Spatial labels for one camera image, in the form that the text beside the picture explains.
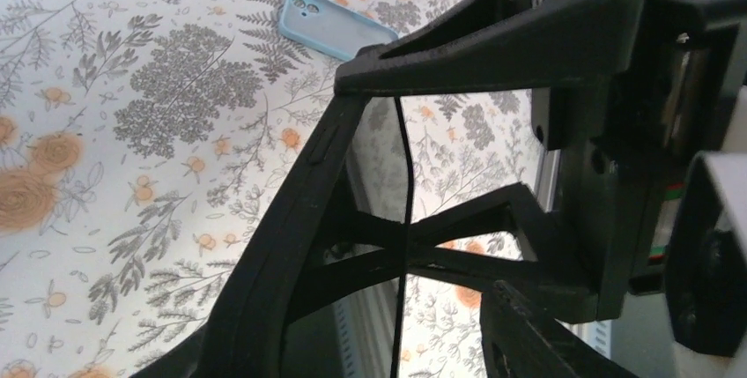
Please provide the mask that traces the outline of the black phone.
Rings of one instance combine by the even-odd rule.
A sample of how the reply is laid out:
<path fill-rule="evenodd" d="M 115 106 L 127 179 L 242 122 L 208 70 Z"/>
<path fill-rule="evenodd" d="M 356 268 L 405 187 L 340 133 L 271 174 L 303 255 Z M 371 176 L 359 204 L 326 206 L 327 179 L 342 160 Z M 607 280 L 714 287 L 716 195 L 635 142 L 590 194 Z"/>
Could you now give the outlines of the black phone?
<path fill-rule="evenodd" d="M 218 296 L 193 375 L 278 377 L 299 319 L 404 285 L 412 181 L 401 101 L 333 99 Z"/>

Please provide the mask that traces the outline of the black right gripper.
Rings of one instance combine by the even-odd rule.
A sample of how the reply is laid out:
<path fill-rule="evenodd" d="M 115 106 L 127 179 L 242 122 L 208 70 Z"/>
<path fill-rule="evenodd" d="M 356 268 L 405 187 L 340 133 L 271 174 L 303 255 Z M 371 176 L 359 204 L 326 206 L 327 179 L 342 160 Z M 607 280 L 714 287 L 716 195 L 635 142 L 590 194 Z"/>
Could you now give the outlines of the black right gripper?
<path fill-rule="evenodd" d="M 614 319 L 658 293 L 688 166 L 724 144 L 746 73 L 746 0 L 545 0 L 550 61 L 583 78 L 534 91 L 532 123 L 559 153 L 551 264 L 561 320 Z"/>

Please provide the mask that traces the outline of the light blue phone case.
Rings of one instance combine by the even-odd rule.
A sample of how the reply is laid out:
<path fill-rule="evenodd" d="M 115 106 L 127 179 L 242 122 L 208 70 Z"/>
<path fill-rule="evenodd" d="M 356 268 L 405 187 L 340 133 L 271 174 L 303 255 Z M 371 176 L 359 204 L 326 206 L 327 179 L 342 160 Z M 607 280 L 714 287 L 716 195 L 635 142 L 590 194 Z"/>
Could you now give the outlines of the light blue phone case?
<path fill-rule="evenodd" d="M 330 0 L 285 0 L 277 28 L 285 38 L 341 61 L 398 39 L 396 31 Z"/>

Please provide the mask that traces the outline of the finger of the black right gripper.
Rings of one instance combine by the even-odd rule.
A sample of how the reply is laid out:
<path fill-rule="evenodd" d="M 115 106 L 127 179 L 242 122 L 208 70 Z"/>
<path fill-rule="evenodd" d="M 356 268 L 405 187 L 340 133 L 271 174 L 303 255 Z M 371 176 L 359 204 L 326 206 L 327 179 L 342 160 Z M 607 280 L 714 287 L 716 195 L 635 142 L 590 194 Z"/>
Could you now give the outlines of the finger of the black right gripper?
<path fill-rule="evenodd" d="M 331 206 L 314 245 L 357 243 L 373 251 L 302 271 L 287 322 L 402 275 L 474 294 L 506 281 L 562 322 L 590 322 L 597 315 L 598 291 L 573 234 L 558 215 L 540 207 L 525 184 L 491 191 L 414 224 L 345 209 L 338 200 Z"/>
<path fill-rule="evenodd" d="M 462 0 L 343 64 L 338 96 L 592 85 L 625 71 L 644 0 Z"/>

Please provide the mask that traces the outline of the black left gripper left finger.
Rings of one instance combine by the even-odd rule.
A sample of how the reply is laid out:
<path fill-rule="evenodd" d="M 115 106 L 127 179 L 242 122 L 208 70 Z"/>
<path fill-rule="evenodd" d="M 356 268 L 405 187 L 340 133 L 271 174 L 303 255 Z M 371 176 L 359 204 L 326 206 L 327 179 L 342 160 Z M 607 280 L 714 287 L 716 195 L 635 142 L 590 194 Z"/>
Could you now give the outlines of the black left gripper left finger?
<path fill-rule="evenodd" d="M 198 328 L 175 348 L 133 374 L 133 378 L 189 378 L 202 353 L 204 328 Z"/>

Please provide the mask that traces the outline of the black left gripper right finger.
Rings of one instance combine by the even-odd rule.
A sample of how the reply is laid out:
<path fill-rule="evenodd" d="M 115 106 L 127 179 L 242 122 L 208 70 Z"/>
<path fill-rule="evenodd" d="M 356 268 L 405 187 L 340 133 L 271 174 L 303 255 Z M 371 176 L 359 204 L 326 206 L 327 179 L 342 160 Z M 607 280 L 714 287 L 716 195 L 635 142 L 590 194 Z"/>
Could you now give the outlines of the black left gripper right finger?
<path fill-rule="evenodd" d="M 505 281 L 482 296 L 484 366 L 495 377 L 633 377 Z"/>

